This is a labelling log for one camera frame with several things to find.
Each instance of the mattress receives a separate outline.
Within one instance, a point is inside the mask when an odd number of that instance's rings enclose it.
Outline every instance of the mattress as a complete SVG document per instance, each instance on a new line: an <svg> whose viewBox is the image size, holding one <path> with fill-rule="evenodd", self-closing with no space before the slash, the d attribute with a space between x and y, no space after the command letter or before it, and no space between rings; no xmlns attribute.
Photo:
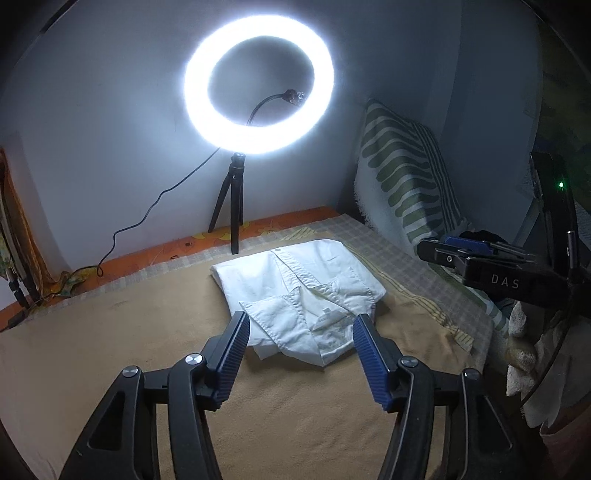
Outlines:
<svg viewBox="0 0 591 480"><path fill-rule="evenodd" d="M347 216L307 229L343 241L378 272L388 289L378 330L403 353L443 371L482 369L490 319L426 265ZM242 254L302 241L298 232L244 240ZM40 480L59 476L123 366L169 367L223 330L230 313L209 266L227 255L226 246L216 247L154 265L0 335L0 419ZM465 337L471 340L461 346ZM167 479L172 466L165 407L159 413ZM248 349L230 400L208 418L226 479L376 478L394 424L394 416L373 402L353 352L320 369L282 355L260 361ZM430 471L440 456L441 415L437 423Z"/></svg>

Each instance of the ring light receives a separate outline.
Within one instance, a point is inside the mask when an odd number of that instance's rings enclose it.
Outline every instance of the ring light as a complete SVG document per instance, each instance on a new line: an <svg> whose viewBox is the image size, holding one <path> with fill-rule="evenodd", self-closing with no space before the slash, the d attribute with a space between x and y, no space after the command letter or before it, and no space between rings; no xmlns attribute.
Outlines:
<svg viewBox="0 0 591 480"><path fill-rule="evenodd" d="M262 36L283 38L300 47L312 63L314 86L289 118L267 127L247 127L221 115L207 88L214 67L232 47ZM291 18L257 15L229 23L203 40L187 65L184 94L189 117L203 138L227 150L256 154L285 147L308 133L329 104L334 79L328 48L311 29Z"/></svg>

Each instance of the striped pillow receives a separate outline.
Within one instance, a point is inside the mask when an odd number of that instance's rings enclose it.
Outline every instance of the striped pillow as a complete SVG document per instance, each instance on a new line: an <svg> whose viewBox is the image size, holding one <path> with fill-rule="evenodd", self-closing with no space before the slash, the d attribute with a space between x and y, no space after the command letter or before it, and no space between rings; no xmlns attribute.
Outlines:
<svg viewBox="0 0 591 480"><path fill-rule="evenodd" d="M409 254L467 228L437 141L419 122L367 105L355 192L369 223Z"/></svg>

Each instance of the cloth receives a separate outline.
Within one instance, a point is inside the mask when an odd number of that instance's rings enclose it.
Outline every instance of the cloth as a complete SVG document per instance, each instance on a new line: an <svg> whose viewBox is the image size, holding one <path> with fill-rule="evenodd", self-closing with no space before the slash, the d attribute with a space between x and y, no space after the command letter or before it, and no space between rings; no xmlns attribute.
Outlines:
<svg viewBox="0 0 591 480"><path fill-rule="evenodd" d="M526 338L527 316L521 302L516 302L509 316L509 339L505 345L508 397L518 393L527 394L535 385L539 363L537 351Z"/></svg>
<svg viewBox="0 0 591 480"><path fill-rule="evenodd" d="M251 253L243 249L240 255ZM170 367L223 331L230 312L209 274L219 261L202 261L77 299L0 334L0 419L39 480L59 476L80 431L123 366L135 364L144 371ZM457 374L474 365L421 303L387 289L376 308L376 328L382 335L432 369ZM429 474L441 458L440 410ZM319 368L285 355L261 361L251 348L230 399L218 412L207 414L226 480L375 479L394 418L373 401L352 352ZM163 480L173 478L167 428L166 408L159 406Z"/></svg>
<svg viewBox="0 0 591 480"><path fill-rule="evenodd" d="M467 301L459 289L453 288L449 283L444 282L435 275L426 262L409 257L384 237L348 215L328 218L281 232L271 231L265 235L245 238L241 240L241 250L246 251L250 248L271 244L285 239L286 236L296 235L304 228L329 233L330 238L342 241L345 245L354 249L357 256L365 259L362 260L365 265L369 263L376 265L389 278L394 279L401 289L411 292L418 299L423 299L426 309L431 311L438 309L439 313L434 318L447 329L450 326L457 329L455 337L462 335L463 339L460 339L459 343L469 345L467 351L469 350L476 367L479 370L483 369L491 339L493 338L490 317L473 302ZM220 262L227 254L228 246L222 245L187 257L179 257L168 262L150 265L139 272L118 278L92 291L85 291L76 297L64 299L59 304L37 311L34 315L25 319L25 322L35 322L41 316L52 313L56 309L62 309L90 298L99 297L109 291L122 290L147 278L191 267L204 261L216 260L215 263ZM375 269L370 269L377 276Z"/></svg>
<svg viewBox="0 0 591 480"><path fill-rule="evenodd" d="M552 428L545 423L540 436L548 449L558 478L588 478L591 471L591 399L577 408L567 409Z"/></svg>
<svg viewBox="0 0 591 480"><path fill-rule="evenodd" d="M535 344L540 375L556 349L562 325L545 333ZM591 390L591 325L580 319L571 326L556 361L548 375L524 405L525 419L530 427L545 422L551 427L560 410L572 407Z"/></svg>
<svg viewBox="0 0 591 480"><path fill-rule="evenodd" d="M355 194L368 222L408 255L424 238L468 228L433 133L373 99L366 108Z"/></svg>
<svg viewBox="0 0 591 480"><path fill-rule="evenodd" d="M521 393L525 396L543 373L556 349L563 324L549 330L532 345L527 341L527 316L518 302L509 318L511 336L505 357L507 369L507 396ZM560 353L546 378L524 405L525 419L530 427L544 423L551 427L561 409L572 407L590 391L591 385L591 325L580 318L570 328Z"/></svg>
<svg viewBox="0 0 591 480"><path fill-rule="evenodd" d="M319 239L212 267L231 312L251 318L261 359L281 351L328 365L353 346L355 317L374 318L386 290L341 242Z"/></svg>

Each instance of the folded shirt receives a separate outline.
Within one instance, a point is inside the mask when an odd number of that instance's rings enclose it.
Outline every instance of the folded shirt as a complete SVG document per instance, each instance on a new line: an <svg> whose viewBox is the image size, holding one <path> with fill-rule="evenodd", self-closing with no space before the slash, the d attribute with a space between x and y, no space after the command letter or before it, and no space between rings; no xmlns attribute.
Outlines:
<svg viewBox="0 0 591 480"><path fill-rule="evenodd" d="M313 240L211 267L230 312L251 318L248 341L263 359L283 352L325 366L353 346L355 317L374 318L386 291L345 246Z"/></svg>

